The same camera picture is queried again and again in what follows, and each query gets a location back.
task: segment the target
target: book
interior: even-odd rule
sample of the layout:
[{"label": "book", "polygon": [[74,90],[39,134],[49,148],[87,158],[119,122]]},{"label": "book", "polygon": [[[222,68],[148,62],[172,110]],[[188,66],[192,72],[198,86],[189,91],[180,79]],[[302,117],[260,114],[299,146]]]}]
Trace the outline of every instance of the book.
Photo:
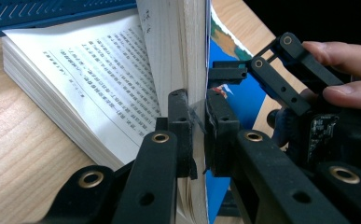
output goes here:
[{"label": "book", "polygon": [[[4,69],[97,164],[117,170],[167,115],[169,92],[187,89],[204,120],[205,10],[205,0],[140,0],[83,21],[6,30]],[[207,223],[203,136],[194,126],[200,175],[178,180],[176,223]]]}]

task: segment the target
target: book page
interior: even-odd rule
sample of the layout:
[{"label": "book page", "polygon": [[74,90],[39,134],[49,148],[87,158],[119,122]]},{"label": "book page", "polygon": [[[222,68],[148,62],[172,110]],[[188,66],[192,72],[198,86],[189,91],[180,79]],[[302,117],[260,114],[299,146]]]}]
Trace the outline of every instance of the book page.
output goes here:
[{"label": "book page", "polygon": [[5,33],[112,154],[134,160],[160,116],[136,9]]}]

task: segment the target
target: finger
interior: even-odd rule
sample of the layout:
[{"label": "finger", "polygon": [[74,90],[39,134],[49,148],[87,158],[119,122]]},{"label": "finger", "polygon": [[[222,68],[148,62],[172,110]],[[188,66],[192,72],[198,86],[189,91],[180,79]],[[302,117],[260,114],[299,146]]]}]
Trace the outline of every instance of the finger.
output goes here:
[{"label": "finger", "polygon": [[333,105],[361,109],[361,81],[327,87],[323,96]]},{"label": "finger", "polygon": [[299,95],[310,104],[314,104],[317,99],[317,95],[313,91],[311,91],[311,89],[305,89],[300,92]]},{"label": "finger", "polygon": [[304,41],[302,46],[323,65],[361,78],[361,45],[342,42]]}]

